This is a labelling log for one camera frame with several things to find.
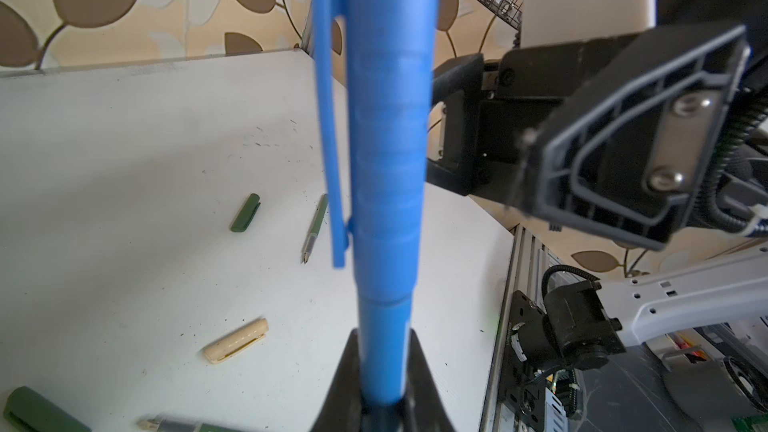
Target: black cable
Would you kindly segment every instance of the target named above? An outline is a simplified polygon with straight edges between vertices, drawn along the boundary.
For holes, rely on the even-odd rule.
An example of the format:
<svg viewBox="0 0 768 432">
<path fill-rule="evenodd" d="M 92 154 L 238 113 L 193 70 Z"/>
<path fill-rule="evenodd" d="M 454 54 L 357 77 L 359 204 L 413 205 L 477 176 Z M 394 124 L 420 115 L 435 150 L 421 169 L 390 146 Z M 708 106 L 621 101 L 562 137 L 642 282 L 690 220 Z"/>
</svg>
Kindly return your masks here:
<svg viewBox="0 0 768 432">
<path fill-rule="evenodd" d="M 576 373 L 574 373 L 572 368 L 567 368 L 562 370 L 557 377 L 554 395 L 562 402 L 565 417 L 571 418 L 578 408 L 578 393 L 576 392 L 576 387 L 574 387 L 578 383 L 576 381 Z"/>
<path fill-rule="evenodd" d="M 545 372 L 541 372 L 539 375 L 534 377 L 533 379 L 529 380 L 526 385 L 536 385 L 541 384 L 544 382 L 544 380 L 549 377 L 549 374 L 546 374 Z"/>
<path fill-rule="evenodd" d="M 749 146 L 739 147 L 735 151 L 734 157 L 731 158 L 725 171 L 736 178 L 744 180 L 744 182 L 748 182 L 752 179 L 754 170 L 752 169 L 749 159 L 746 158 L 746 154 L 744 153 L 745 148 L 749 148 Z"/>
<path fill-rule="evenodd" d="M 437 121 L 435 123 L 433 123 L 432 125 L 429 126 L 429 128 L 427 129 L 427 133 L 429 134 L 432 131 L 432 129 L 434 129 L 435 126 L 437 124 L 439 124 L 440 122 L 442 122 L 442 119 L 437 119 Z"/>
<path fill-rule="evenodd" d="M 547 291 L 549 289 L 549 279 L 556 272 L 570 272 L 571 274 L 578 275 L 579 277 L 585 278 L 590 282 L 596 282 L 600 280 L 596 276 L 590 274 L 585 270 L 581 270 L 578 267 L 573 267 L 571 265 L 565 265 L 565 264 L 552 265 L 550 268 L 547 269 L 547 271 L 542 276 L 542 300 L 544 300 L 544 297 L 546 297 L 547 295 Z"/>
<path fill-rule="evenodd" d="M 741 232 L 748 221 L 723 212 L 717 205 L 717 189 L 736 150 L 744 144 L 750 133 L 768 117 L 768 95 L 761 93 L 745 105 L 734 104 L 717 139 L 710 165 L 696 197 L 696 218 L 725 232 Z M 768 223 L 761 220 L 750 237 L 768 236 Z"/>
<path fill-rule="evenodd" d="M 642 259 L 642 258 L 643 258 L 643 256 L 644 256 L 644 255 L 645 255 L 647 252 L 648 252 L 648 249 L 646 248 L 645 250 L 643 250 L 643 253 L 641 253 L 640 255 L 638 255 L 638 258 L 636 258 L 636 259 L 634 260 L 634 262 L 632 262 L 632 266 L 631 266 L 631 267 L 629 267 L 629 272 L 632 272 L 632 271 L 634 270 L 634 266 L 638 264 L 638 262 L 640 261 L 640 259 Z"/>
</svg>

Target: wallpaper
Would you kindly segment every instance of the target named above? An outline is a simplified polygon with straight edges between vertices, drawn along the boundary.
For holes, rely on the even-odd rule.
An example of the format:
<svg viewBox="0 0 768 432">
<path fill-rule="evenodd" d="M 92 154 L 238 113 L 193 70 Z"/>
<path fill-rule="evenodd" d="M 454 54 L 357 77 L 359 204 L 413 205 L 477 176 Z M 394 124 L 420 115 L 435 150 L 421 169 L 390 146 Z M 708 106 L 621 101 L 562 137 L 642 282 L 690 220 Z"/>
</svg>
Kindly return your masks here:
<svg viewBox="0 0 768 432">
<path fill-rule="evenodd" d="M 309 7 L 310 0 L 0 0 L 0 66 L 48 70 L 287 49 L 301 41 Z"/>
</svg>

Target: black cable sleeve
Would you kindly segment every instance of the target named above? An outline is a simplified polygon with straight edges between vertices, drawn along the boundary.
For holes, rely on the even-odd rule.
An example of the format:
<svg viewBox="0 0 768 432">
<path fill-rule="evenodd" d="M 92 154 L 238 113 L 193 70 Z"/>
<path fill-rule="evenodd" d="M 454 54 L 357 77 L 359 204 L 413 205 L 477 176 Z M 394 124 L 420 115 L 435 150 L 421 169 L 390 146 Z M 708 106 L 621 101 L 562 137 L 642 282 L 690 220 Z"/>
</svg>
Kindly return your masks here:
<svg viewBox="0 0 768 432">
<path fill-rule="evenodd" d="M 645 250 L 643 250 L 640 255 L 638 255 L 638 258 L 636 258 L 634 260 L 634 262 L 632 262 L 632 265 L 629 267 L 629 272 L 632 272 L 634 270 L 635 266 L 640 262 L 640 259 L 645 257 L 646 254 L 648 254 L 648 249 L 647 248 Z"/>
<path fill-rule="evenodd" d="M 592 275 L 585 270 L 581 270 L 578 267 L 573 267 L 572 265 L 565 265 L 565 264 L 552 265 L 550 268 L 547 269 L 547 271 L 542 276 L 542 300 L 544 300 L 544 297 L 547 296 L 547 291 L 549 289 L 549 279 L 556 272 L 570 272 L 571 274 L 578 275 L 579 277 L 585 278 L 590 282 L 596 282 L 600 280 L 597 276 Z"/>
<path fill-rule="evenodd" d="M 768 117 L 768 94 L 764 92 L 745 105 L 734 104 L 732 113 L 717 139 L 712 160 L 696 197 L 695 216 L 703 223 L 725 232 L 741 232 L 748 221 L 723 212 L 717 205 L 717 189 L 726 168 L 735 157 L 736 151 L 744 144 L 750 133 Z M 768 223 L 760 221 L 750 237 L 768 236 Z"/>
</svg>

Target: green pen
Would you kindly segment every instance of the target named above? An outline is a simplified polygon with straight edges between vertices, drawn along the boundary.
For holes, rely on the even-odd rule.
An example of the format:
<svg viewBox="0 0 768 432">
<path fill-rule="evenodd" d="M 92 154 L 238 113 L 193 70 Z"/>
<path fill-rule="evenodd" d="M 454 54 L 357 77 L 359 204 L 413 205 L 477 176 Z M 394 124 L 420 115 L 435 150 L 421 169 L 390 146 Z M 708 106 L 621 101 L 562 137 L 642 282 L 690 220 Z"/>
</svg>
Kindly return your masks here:
<svg viewBox="0 0 768 432">
<path fill-rule="evenodd" d="M 320 198 L 320 205 L 315 212 L 315 221 L 312 224 L 310 234 L 306 236 L 306 242 L 304 242 L 304 263 L 310 260 L 310 254 L 312 254 L 312 248 L 315 246 L 315 240 L 317 240 L 317 234 L 320 233 L 320 226 L 322 225 L 322 219 L 326 216 L 326 209 L 328 208 L 328 194 L 322 194 Z"/>
<path fill-rule="evenodd" d="M 168 419 L 142 420 L 139 422 L 142 430 L 154 430 L 155 432 L 240 432 L 235 429 L 227 429 L 210 424 L 185 424 Z"/>
</svg>

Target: leaf pattern wallpaper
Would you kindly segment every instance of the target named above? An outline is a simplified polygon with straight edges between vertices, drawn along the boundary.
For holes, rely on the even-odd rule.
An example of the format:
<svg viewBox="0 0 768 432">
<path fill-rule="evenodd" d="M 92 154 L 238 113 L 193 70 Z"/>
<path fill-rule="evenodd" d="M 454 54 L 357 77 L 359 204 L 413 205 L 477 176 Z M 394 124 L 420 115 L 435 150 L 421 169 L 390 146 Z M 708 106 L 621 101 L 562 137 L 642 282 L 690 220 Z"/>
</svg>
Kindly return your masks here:
<svg viewBox="0 0 768 432">
<path fill-rule="evenodd" d="M 311 2 L 0 0 L 0 73 L 290 49 Z M 498 21 L 489 32 L 492 18 L 475 0 L 440 0 L 435 64 L 480 49 L 501 57 L 514 30 Z M 342 18 L 331 33 L 334 75 L 345 82 Z"/>
<path fill-rule="evenodd" d="M 576 252 L 575 254 L 571 254 L 571 257 L 582 268 L 585 268 L 590 272 L 604 273 L 621 267 L 625 277 L 637 277 L 638 275 L 650 274 L 650 272 L 648 272 L 650 265 L 646 262 L 642 262 L 643 258 L 648 253 L 648 250 L 643 250 L 639 254 L 630 254 L 630 251 L 635 250 L 637 247 L 622 242 L 613 241 L 613 243 L 624 249 L 623 263 L 619 262 L 619 260 L 612 254 L 601 250 Z"/>
</svg>

